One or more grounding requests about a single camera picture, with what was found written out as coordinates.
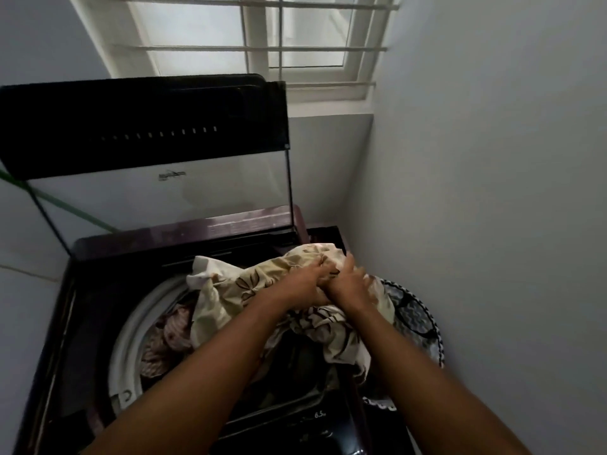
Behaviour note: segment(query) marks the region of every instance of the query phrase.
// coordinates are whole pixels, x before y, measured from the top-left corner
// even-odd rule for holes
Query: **open lid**
[[[0,159],[72,257],[80,238],[276,206],[288,206],[293,225],[283,82],[17,85],[0,89],[0,106]]]

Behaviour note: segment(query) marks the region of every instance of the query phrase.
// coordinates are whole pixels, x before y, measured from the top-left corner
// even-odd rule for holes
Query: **person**
[[[122,412],[83,453],[201,454],[216,440],[254,374],[263,346],[290,309],[339,306],[358,330],[392,400],[426,455],[529,454],[465,387],[375,309],[364,268],[318,260],[261,290],[241,314]]]

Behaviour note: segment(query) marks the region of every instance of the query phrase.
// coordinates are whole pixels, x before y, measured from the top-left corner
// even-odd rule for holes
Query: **hand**
[[[318,258],[308,266],[293,267],[283,279],[260,290],[258,296],[271,298],[283,310],[330,305],[325,293],[318,288],[318,283],[335,271],[334,263]]]
[[[369,293],[373,282],[372,276],[365,276],[363,267],[355,268],[354,256],[348,252],[344,268],[334,278],[323,278],[319,285],[331,301],[347,314],[352,309],[359,309],[374,304],[377,299]]]

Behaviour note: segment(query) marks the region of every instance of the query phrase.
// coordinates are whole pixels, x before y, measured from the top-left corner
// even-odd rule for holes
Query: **window pane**
[[[132,3],[150,45],[243,46],[238,6]]]
[[[150,55],[163,76],[247,72],[244,52],[153,51]]]
[[[285,0],[295,2],[354,3],[354,0]],[[279,9],[267,8],[268,45],[278,46]],[[352,9],[283,9],[284,46],[347,45]],[[334,67],[344,64],[345,52],[284,52],[283,67]],[[269,66],[278,67],[278,53],[268,54]]]

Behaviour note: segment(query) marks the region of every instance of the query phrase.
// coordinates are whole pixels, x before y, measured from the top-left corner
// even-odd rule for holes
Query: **patterned laundry basket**
[[[395,308],[394,327],[405,337],[411,339],[418,347],[427,352],[428,356],[439,367],[444,367],[445,352],[443,339],[438,325],[428,308],[411,291],[401,285],[380,279],[390,296]],[[367,382],[360,387],[363,402],[380,409],[396,411],[392,399],[385,393],[377,377],[371,373]]]

